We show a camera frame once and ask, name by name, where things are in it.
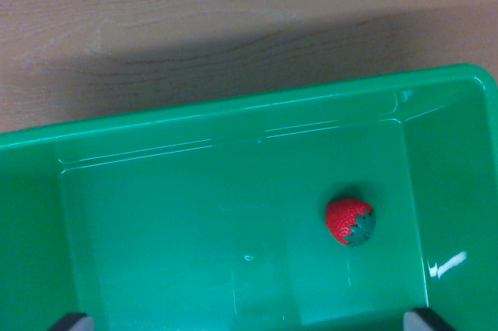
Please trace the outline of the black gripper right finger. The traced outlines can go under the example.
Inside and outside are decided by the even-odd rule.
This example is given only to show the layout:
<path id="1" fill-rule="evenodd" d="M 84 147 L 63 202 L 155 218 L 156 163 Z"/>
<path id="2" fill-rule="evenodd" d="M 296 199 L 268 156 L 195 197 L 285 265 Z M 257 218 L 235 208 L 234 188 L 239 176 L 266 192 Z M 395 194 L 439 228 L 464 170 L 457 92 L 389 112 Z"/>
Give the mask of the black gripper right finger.
<path id="1" fill-rule="evenodd" d="M 414 308 L 404 314 L 404 331 L 456 331 L 431 308 Z"/>

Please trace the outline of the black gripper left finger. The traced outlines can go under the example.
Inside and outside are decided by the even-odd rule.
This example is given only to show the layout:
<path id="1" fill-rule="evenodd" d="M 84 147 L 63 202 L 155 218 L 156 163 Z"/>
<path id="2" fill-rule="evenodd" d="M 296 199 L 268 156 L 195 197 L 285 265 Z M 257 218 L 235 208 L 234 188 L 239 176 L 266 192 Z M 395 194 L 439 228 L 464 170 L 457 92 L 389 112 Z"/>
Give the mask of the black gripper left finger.
<path id="1" fill-rule="evenodd" d="M 83 312 L 72 312 L 63 315 L 48 331 L 94 331 L 93 317 Z"/>

